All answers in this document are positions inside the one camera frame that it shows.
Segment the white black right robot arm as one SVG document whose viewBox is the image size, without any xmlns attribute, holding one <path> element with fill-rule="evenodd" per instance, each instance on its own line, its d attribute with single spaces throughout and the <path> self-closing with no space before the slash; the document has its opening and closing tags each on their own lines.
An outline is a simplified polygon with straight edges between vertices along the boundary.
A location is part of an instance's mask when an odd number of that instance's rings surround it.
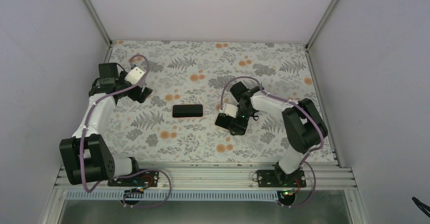
<svg viewBox="0 0 430 224">
<path fill-rule="evenodd" d="M 233 136 L 246 133 L 250 118 L 263 111 L 282 121 L 289 146 L 284 156 L 274 166 L 275 182 L 287 187 L 299 179 L 299 169 L 309 154 L 323 147 L 328 129 L 308 98 L 292 101 L 271 95 L 258 84 L 249 89 L 242 82 L 234 84 L 230 93 L 237 104 L 225 103 L 219 111 L 215 125 L 229 131 Z"/>
</svg>

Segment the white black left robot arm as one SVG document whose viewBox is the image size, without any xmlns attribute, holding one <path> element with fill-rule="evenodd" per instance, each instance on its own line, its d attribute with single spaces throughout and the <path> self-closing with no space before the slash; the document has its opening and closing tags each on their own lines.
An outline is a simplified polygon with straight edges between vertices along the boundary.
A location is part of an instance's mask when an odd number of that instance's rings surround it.
<svg viewBox="0 0 430 224">
<path fill-rule="evenodd" d="M 63 139 L 59 150 L 67 179 L 72 185 L 121 179 L 129 186 L 140 182 L 141 172 L 134 157 L 115 157 L 103 135 L 119 99 L 128 97 L 144 103 L 152 89 L 142 87 L 147 71 L 137 66 L 119 71 L 117 63 L 99 64 L 99 76 L 89 91 L 89 104 L 74 134 Z"/>
</svg>

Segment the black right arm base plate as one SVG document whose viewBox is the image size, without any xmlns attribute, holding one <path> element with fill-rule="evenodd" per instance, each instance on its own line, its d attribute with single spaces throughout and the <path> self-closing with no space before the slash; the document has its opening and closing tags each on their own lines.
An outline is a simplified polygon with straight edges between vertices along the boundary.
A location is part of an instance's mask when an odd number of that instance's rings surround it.
<svg viewBox="0 0 430 224">
<path fill-rule="evenodd" d="M 257 183 L 260 188 L 304 188 L 307 187 L 304 171 L 297 169 L 291 174 L 275 170 L 258 170 Z"/>
</svg>

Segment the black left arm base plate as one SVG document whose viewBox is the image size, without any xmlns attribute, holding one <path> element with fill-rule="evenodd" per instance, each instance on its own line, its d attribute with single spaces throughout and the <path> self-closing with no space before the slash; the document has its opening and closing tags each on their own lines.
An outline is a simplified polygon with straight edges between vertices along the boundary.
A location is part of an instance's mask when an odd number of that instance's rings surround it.
<svg viewBox="0 0 430 224">
<path fill-rule="evenodd" d="M 158 178 L 159 171 L 144 171 L 134 177 L 109 180 L 107 185 L 139 188 L 156 187 L 158 184 Z"/>
</svg>

